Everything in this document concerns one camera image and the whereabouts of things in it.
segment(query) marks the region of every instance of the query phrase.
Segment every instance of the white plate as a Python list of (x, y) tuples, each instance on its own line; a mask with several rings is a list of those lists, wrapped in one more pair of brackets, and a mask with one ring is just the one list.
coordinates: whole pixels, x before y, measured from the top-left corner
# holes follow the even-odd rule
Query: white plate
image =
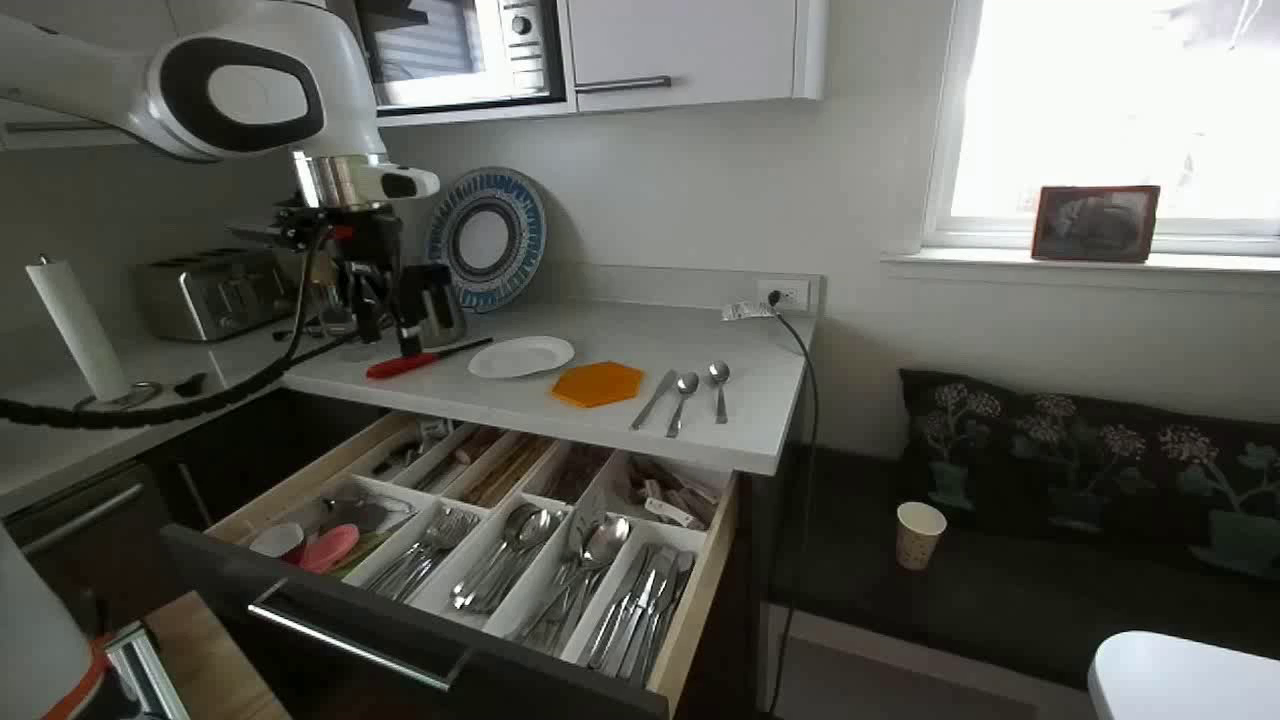
[(571, 360), (571, 343), (561, 338), (518, 338), (487, 343), (484, 351), (473, 357), (470, 372), (473, 376), (492, 376), (492, 379), (514, 379), (514, 376), (535, 376), (563, 367)]

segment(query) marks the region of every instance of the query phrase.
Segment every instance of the drawer handle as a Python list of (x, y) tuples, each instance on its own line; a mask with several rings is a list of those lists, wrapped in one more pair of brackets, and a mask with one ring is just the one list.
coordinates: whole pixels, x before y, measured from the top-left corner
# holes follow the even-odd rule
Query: drawer handle
[(621, 82), (577, 85), (581, 95), (648, 94), (648, 90), (677, 90), (677, 77), (621, 77)]
[(367, 644), (359, 644), (359, 641), (337, 637), (337, 631), (315, 627), (315, 624), (310, 624), (310, 622), (300, 622), (300, 616), (289, 616), (289, 614), (280, 614), (280, 608), (269, 608), (269, 599), (271, 599), (276, 594), (285, 594), (285, 585), (289, 585), (289, 581), (276, 581), (266, 597), (257, 597), (257, 599), (248, 604), (248, 616), (262, 616), (262, 622), (269, 622), (269, 624), (276, 624), (276, 627), (289, 627), (289, 631), (296, 631), (296, 637), (313, 637), (315, 644), (327, 644), (327, 649), (337, 649), (337, 651), (359, 657), (359, 659), (367, 659), (367, 664), (378, 664), (378, 670), (390, 670), (390, 674), (397, 674), (397, 677), (403, 677), (403, 682), (413, 682), (413, 685), (435, 687), (435, 694), (452, 694), (455, 677), (460, 677), (465, 664), (473, 659), (473, 651), (465, 651), (444, 677), (422, 674), (422, 670), (413, 670), (413, 664), (402, 664), (397, 657), (384, 657), (384, 651), (378, 651), (378, 649), (367, 649)]
[(129, 485), (126, 492), (102, 500), (96, 508), (88, 508), (80, 516), (66, 522), (61, 528), (36, 535), (34, 543), (23, 543), (23, 552), (34, 558), (34, 552), (43, 552), (49, 543), (61, 543), (61, 541), (77, 535), (80, 528), (96, 525), (102, 516), (115, 513), (119, 505), (133, 505), (142, 492), (144, 492), (144, 485)]

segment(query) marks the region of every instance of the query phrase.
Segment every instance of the orange plate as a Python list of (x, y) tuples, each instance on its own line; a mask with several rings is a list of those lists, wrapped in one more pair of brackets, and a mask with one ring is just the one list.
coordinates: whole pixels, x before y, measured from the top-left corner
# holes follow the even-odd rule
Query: orange plate
[(563, 405), (600, 408), (600, 405), (631, 402), (639, 392), (639, 379), (646, 379), (639, 367), (606, 360), (606, 366), (581, 366), (581, 367), (563, 372), (553, 385), (553, 392)]

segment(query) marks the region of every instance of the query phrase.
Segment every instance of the paper cup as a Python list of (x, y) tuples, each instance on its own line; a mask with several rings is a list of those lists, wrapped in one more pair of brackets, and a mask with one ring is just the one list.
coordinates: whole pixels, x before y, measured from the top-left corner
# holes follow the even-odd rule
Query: paper cup
[(943, 531), (947, 516), (932, 505), (895, 505), (895, 564), (909, 572), (924, 572)]

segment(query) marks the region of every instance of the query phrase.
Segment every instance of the paper towel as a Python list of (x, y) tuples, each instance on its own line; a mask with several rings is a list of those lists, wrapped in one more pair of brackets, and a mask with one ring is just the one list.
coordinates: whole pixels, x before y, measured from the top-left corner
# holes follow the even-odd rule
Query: paper towel
[(96, 402), (126, 402), (133, 392), (133, 379), (126, 376), (126, 366), (105, 331), (105, 323), (93, 316), (84, 288), (66, 261), (42, 261), (30, 263), (30, 275), (66, 338), (88, 392)]

